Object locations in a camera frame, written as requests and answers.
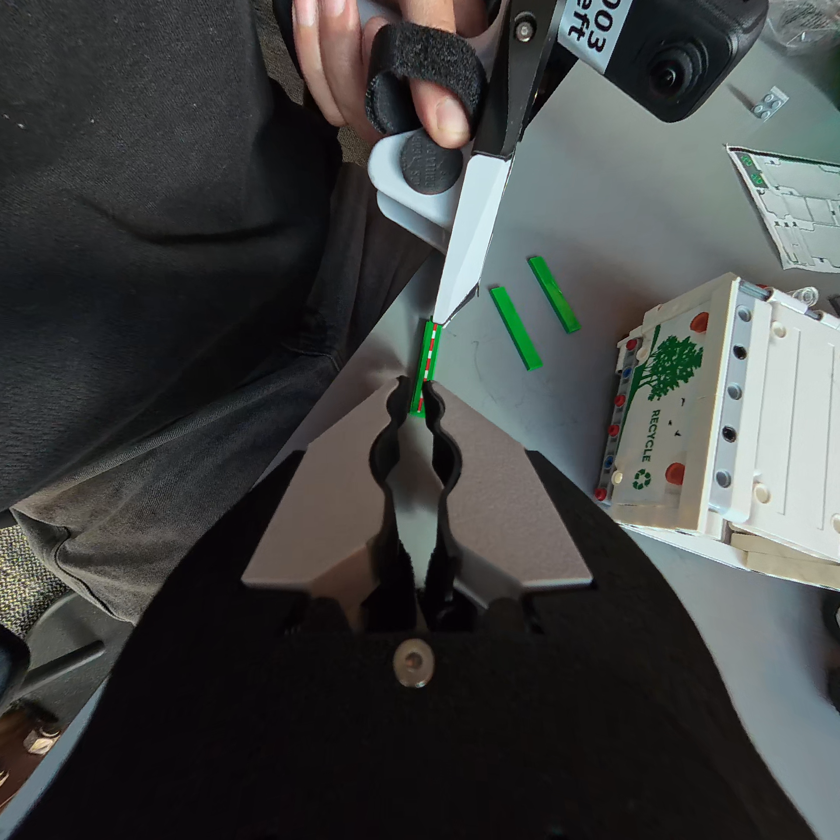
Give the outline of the green lego tile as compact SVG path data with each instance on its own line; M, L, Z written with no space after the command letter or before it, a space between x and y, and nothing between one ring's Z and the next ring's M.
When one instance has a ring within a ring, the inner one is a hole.
M542 368L543 361L524 327L508 290L504 287L492 287L489 289L489 294L526 370L531 372Z
M545 259L538 255L531 256L528 258L528 266L548 299L563 329L567 333L580 331L581 323L563 294Z
M441 335L440 335L440 340L441 340L442 335L443 335L444 327L441 325L441 328L442 328L442 332L441 332ZM418 366L419 366L419 361L420 361L421 353L422 353L422 345L423 345L423 338L422 338L422 342L421 342L421 349L420 349L420 352L419 352L419 355L418 355L418 362L417 362L417 367L416 367L416 375L414 377L411 404L409 406L409 408L410 408L409 409L409 415L412 416L412 417L425 418L425 412L426 412L425 405L426 405L426 403L425 403L425 397L424 397L424 385L425 385L426 382L432 382L434 380L434 378L432 380L425 381L425 382L422 382L422 383L418 380Z

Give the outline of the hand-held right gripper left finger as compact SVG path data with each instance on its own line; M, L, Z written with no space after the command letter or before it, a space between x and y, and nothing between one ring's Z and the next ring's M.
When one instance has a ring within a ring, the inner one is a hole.
M414 572L388 484L411 396L407 377L391 379L310 443L245 568L246 586L331 599L358 631L414 630Z

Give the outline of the black sweater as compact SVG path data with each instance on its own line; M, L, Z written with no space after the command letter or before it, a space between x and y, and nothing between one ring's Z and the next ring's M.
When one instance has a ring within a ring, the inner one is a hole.
M336 132L252 2L2 2L2 509L244 385L297 326Z

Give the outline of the white lego garbage truck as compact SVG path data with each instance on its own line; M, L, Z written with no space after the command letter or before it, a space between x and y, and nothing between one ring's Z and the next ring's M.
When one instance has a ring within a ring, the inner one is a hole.
M838 317L734 274L617 345L594 499L618 525L838 591Z

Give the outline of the dark grey pants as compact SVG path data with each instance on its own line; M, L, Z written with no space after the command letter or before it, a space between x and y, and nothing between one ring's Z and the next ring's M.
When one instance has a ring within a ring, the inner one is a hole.
M255 373L195 414L13 509L35 575L136 624L195 543L263 476L431 248L342 164L302 314Z

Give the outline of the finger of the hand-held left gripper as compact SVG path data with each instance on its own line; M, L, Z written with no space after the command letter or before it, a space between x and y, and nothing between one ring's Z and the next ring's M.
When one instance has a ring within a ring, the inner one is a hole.
M436 324L447 324L480 283L511 167L511 158L473 154L469 159L439 281Z

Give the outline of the lego sticker sheet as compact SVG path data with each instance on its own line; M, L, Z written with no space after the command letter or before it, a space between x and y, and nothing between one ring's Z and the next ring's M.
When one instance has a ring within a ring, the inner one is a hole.
M839 272L839 164L727 145L784 270Z

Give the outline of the person's left hand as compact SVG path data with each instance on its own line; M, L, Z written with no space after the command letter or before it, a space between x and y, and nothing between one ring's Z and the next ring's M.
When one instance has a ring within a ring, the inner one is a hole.
M466 38L488 28L482 1L381 1L377 3L414 24ZM374 16L362 25L355 1L295 1L291 22L303 80L332 126L349 127L372 145L382 135L366 117L366 74L376 33L386 20ZM446 149L469 140L469 121L457 98L430 81L413 80L416 115L430 138Z

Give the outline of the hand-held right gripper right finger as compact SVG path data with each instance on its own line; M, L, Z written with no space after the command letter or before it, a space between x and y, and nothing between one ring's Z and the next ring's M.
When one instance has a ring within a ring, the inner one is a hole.
M434 631L470 631L495 602L576 590L593 574L529 452L447 388L423 387L442 489L421 608Z

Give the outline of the clear plastic bag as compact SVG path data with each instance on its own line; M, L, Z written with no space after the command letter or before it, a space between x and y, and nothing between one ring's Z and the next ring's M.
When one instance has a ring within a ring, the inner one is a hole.
M831 49L839 42L839 2L769 1L767 28L794 55Z

